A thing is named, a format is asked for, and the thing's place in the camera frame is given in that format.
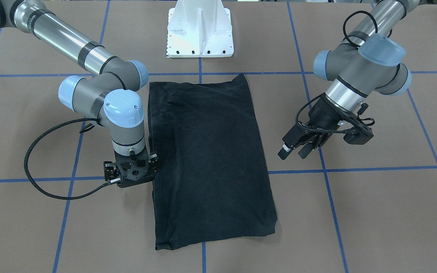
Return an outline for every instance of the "folded black fabric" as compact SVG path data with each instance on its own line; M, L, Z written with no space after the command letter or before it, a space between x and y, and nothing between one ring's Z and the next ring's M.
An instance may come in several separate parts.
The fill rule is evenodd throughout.
M227 83L150 83L156 250L274 233L264 151L244 75Z

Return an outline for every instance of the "light blue cap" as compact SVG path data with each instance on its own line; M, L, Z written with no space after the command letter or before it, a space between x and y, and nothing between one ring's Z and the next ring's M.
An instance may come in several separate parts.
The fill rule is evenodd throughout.
M146 83L148 83L149 80L148 70L146 69L144 64L141 63L140 61L131 60L129 62L134 64L137 68L137 72L139 73L139 89L141 89L143 88L144 85L146 85Z
M66 107L68 107L70 110L74 111L73 109L73 92L75 91L75 87L79 83L79 81L83 79L81 76L70 76L60 84L60 87L58 88L58 98L62 104L64 104Z
M381 66L397 66L406 51L396 42L382 34L375 33L358 49L358 53L365 59Z
M132 90L117 89L104 98L104 113L117 126L133 128L144 120L143 103Z
M402 85L401 88L399 88L399 90L397 90L396 92L394 92L392 94L389 94L389 96L400 95L400 94L404 93L409 88L409 86L411 86L412 74L411 74L411 71L409 70L408 67L406 67L406 69L407 69L407 79L406 79L406 82Z
M326 78L326 58L328 57L329 50L323 50L318 53L313 62L313 73L320 79L327 80Z

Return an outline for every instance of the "white plastic stand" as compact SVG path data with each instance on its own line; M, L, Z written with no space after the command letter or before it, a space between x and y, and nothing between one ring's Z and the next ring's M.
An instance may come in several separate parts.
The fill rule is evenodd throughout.
M220 0L178 0L168 12L168 57L234 54L230 10Z

